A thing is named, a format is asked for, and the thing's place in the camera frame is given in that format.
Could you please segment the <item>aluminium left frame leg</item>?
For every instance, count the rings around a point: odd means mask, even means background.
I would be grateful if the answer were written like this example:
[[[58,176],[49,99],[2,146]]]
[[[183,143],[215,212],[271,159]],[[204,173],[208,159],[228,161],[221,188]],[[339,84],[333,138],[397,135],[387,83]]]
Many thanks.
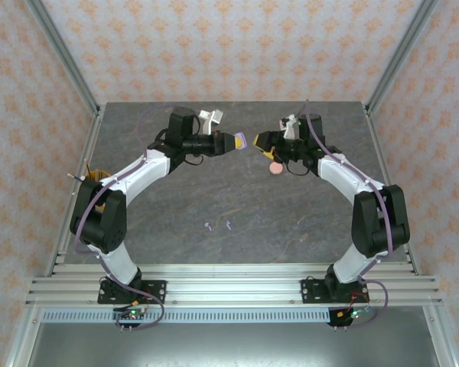
[[[43,314],[44,309],[42,307],[24,309],[15,337],[12,340],[5,367],[28,367]]]

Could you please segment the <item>aluminium left corner post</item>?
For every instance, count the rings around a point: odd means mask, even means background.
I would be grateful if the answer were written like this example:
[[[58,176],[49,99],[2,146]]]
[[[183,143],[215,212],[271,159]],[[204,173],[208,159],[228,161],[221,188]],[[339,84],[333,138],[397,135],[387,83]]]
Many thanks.
[[[85,106],[92,115],[97,116],[100,111],[100,106],[87,85],[80,68],[74,60],[73,55],[61,36],[43,0],[24,0],[24,2],[45,33],[50,46],[54,49]]]

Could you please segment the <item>aluminium corner post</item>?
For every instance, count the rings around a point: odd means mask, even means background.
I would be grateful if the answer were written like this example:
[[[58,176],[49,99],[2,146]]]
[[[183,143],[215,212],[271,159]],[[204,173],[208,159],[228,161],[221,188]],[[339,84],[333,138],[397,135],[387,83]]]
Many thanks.
[[[74,60],[73,55],[61,36],[43,0],[24,0],[24,2],[45,33],[50,46],[54,49],[85,106],[92,115],[97,116],[100,111],[100,106],[87,85],[80,68]]]
[[[422,30],[428,23],[433,11],[436,9],[440,0],[422,0],[418,10],[413,16],[409,26],[406,28],[398,47],[394,51],[385,71],[379,79],[376,88],[369,101],[364,105],[367,116],[372,116],[379,108],[389,88],[392,86],[396,75],[404,64],[406,57],[418,40]]]

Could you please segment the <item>aluminium frame leg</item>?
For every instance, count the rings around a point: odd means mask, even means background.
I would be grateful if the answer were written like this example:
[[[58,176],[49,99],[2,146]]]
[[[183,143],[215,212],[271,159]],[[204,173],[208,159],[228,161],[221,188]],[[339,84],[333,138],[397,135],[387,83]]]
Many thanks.
[[[435,305],[423,306],[422,309],[439,367],[458,367],[444,309]]]
[[[12,340],[5,367],[28,367],[43,314],[44,309],[42,307],[24,309],[15,337]]]

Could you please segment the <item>aluminium mounting rail beam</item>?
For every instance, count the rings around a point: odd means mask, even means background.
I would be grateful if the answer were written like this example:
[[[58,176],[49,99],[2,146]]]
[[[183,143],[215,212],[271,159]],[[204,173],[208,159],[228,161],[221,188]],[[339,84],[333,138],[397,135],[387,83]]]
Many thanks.
[[[323,278],[326,264],[141,265],[144,278],[166,280],[168,307],[302,307],[300,281]],[[93,307],[100,265],[62,264],[34,278],[26,297],[37,307]],[[415,276],[408,262],[383,262],[366,274],[373,306],[444,305],[434,276]]]

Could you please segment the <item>yellow pen cup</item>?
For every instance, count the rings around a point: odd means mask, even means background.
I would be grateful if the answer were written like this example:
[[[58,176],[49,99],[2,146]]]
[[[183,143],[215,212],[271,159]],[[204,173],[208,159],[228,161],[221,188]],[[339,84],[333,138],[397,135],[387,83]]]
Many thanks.
[[[101,180],[110,177],[111,174],[109,174],[106,171],[95,169],[94,171],[88,171],[85,175],[85,178],[88,178],[90,180],[94,180],[96,182],[100,182]]]

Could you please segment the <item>grey metal sheet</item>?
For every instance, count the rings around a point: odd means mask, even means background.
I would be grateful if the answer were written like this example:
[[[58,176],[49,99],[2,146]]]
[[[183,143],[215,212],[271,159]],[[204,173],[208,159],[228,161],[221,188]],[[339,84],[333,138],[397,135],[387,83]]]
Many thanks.
[[[44,324],[28,367],[439,367],[428,331],[378,322],[323,324]]]

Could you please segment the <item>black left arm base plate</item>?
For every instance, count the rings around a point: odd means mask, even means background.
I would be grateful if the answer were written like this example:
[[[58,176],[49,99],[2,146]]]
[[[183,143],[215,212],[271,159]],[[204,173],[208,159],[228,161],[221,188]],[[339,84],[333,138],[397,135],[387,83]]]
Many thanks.
[[[108,278],[102,278],[99,284],[100,289],[97,297],[98,304],[127,305],[155,303],[150,297],[144,294],[129,291]],[[146,294],[156,296],[162,303],[164,303],[166,287],[166,281],[142,280],[141,291]]]

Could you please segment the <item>aluminium left side rail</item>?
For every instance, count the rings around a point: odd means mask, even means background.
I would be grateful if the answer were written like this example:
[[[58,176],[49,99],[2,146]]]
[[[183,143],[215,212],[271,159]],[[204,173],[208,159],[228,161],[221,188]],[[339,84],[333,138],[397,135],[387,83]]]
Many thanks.
[[[76,168],[73,171],[73,175],[80,177],[86,172],[86,161],[88,161],[95,149],[96,139],[99,134],[99,129],[103,120],[103,115],[106,109],[106,105],[101,105],[98,111],[93,115],[89,130],[86,133],[84,139],[83,150],[80,153],[80,158],[76,164]],[[61,217],[60,227],[57,231],[57,237],[54,240],[51,253],[47,262],[46,271],[44,272],[45,277],[50,277],[53,274],[54,267],[56,265],[62,265],[64,258],[67,253],[68,246],[70,244],[70,218],[73,214],[75,206],[77,191],[80,187],[80,182],[75,178],[69,178],[69,191],[67,196],[67,202],[63,215]]]

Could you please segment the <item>aluminium right side rail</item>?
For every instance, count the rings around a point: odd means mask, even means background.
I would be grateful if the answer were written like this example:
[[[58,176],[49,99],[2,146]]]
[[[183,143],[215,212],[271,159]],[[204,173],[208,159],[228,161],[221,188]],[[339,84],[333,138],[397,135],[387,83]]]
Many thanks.
[[[378,157],[379,165],[381,167],[381,171],[382,171],[382,175],[384,177],[385,183],[386,184],[392,184],[392,179],[391,179],[391,176],[389,174],[389,170],[388,170],[387,163],[386,163],[386,156],[383,154],[383,150],[382,150],[382,147],[381,147],[381,144],[380,144],[380,141],[379,141],[379,135],[378,135],[376,127],[374,125],[373,115],[372,115],[371,111],[368,109],[368,106],[365,103],[362,103],[362,105],[363,105],[364,115],[366,117],[366,121],[367,121],[367,124],[369,126],[369,131],[370,131],[370,134],[371,134],[371,137],[372,137],[372,140],[373,140],[373,144],[374,144],[374,147],[375,147],[375,150],[376,150],[376,155]],[[414,275],[415,276],[422,275],[421,266],[415,259],[415,250],[413,249],[411,244],[409,242],[407,242],[402,247],[403,247],[403,251],[405,253],[405,256],[406,256],[406,258],[408,260],[408,263],[412,267],[412,271],[413,271]]]

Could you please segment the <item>aluminium right corner post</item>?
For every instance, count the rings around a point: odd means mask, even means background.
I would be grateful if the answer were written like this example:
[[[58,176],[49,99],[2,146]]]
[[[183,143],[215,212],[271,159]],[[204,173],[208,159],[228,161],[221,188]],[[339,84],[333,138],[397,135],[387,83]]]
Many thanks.
[[[385,71],[379,79],[376,88],[369,101],[364,105],[367,116],[372,116],[379,108],[389,88],[392,86],[396,75],[404,64],[406,57],[418,40],[422,30],[428,23],[433,11],[436,9],[440,0],[422,0],[418,10],[413,16],[409,26],[406,28],[398,47],[394,51]]]

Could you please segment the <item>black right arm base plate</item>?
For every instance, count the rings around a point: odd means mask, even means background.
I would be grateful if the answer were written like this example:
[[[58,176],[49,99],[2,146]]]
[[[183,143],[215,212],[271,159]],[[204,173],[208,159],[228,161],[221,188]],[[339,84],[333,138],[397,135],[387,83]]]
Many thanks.
[[[349,284],[328,284],[325,280],[306,278],[301,280],[301,298],[304,304],[350,304],[369,302],[365,284],[354,281]]]

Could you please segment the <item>aluminium right frame leg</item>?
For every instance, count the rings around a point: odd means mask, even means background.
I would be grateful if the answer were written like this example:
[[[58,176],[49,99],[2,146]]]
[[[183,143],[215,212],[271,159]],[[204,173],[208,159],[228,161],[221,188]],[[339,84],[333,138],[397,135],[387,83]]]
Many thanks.
[[[435,305],[423,306],[422,309],[439,367],[458,367],[444,309]]]

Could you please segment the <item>aluminium rail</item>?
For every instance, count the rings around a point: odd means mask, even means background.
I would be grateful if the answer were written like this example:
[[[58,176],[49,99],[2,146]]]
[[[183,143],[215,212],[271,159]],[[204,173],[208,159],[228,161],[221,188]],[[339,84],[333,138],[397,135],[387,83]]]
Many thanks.
[[[80,177],[86,172],[86,161],[88,161],[95,149],[96,139],[99,134],[99,129],[103,120],[103,115],[106,109],[106,105],[101,105],[98,111],[93,115],[89,130],[86,133],[84,139],[83,150],[80,153],[80,158],[76,164],[76,168],[73,171],[73,175]],[[57,237],[54,240],[51,253],[47,262],[46,271],[44,272],[45,277],[50,277],[53,274],[54,267],[56,265],[62,265],[64,258],[67,253],[68,246],[70,244],[70,218],[73,214],[75,206],[77,191],[80,187],[80,182],[75,178],[69,178],[69,191],[67,196],[67,202],[63,215],[61,217],[60,227],[57,231]]]
[[[378,157],[379,165],[381,167],[381,171],[382,171],[382,175],[384,177],[385,183],[386,184],[392,184],[392,179],[391,179],[391,176],[389,174],[389,170],[388,170],[387,163],[386,163],[386,156],[383,154],[383,150],[382,150],[382,147],[381,147],[381,144],[380,144],[380,141],[379,141],[379,135],[378,135],[376,127],[374,125],[373,115],[372,115],[371,111],[368,109],[368,106],[365,103],[362,103],[362,105],[363,105],[364,115],[366,117],[366,121],[367,121],[367,124],[369,126],[369,131],[370,131],[370,134],[371,134],[371,137],[372,137],[372,140],[373,140],[373,144],[374,144],[374,147],[375,147],[375,150],[376,150],[376,155]],[[402,247],[403,247],[403,251],[405,253],[405,256],[406,256],[406,258],[408,260],[408,263],[412,267],[412,271],[413,271],[414,275],[415,276],[422,275],[421,266],[415,259],[415,250],[413,249],[411,244],[409,242],[407,242]]]

